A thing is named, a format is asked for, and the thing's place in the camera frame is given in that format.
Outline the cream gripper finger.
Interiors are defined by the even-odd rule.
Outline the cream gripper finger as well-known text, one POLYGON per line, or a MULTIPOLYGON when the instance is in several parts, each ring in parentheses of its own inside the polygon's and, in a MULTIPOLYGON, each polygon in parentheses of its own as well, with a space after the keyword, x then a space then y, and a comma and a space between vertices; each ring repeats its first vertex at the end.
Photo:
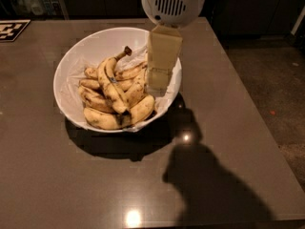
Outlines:
POLYGON ((152 94, 163 95, 167 91, 182 42, 177 28, 158 25, 149 33, 147 83, 152 94))

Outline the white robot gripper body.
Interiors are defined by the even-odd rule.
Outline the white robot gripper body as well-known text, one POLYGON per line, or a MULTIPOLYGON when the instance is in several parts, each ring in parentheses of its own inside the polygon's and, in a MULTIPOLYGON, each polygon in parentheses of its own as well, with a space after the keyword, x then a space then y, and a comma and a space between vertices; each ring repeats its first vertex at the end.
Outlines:
POLYGON ((183 28, 199 16, 205 0, 141 0, 141 3, 155 25, 183 28))

